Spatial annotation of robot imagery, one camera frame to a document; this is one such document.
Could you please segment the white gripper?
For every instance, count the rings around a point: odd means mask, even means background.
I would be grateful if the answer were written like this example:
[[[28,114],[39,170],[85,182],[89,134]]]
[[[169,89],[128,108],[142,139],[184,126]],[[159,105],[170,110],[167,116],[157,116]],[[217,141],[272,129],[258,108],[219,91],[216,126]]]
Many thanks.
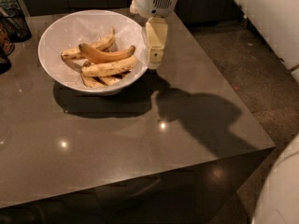
[[[131,2],[131,13],[149,18],[145,24],[148,69],[157,69],[163,60],[168,34],[168,24],[164,18],[174,11],[177,2],[178,0],[132,0]]]

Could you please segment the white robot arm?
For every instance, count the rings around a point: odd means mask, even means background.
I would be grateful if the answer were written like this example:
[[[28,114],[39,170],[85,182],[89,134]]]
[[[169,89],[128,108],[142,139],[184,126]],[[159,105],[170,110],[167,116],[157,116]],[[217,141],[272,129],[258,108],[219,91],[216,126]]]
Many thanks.
[[[244,18],[190,31],[275,145],[199,166],[193,224],[297,224],[298,1],[235,1]]]

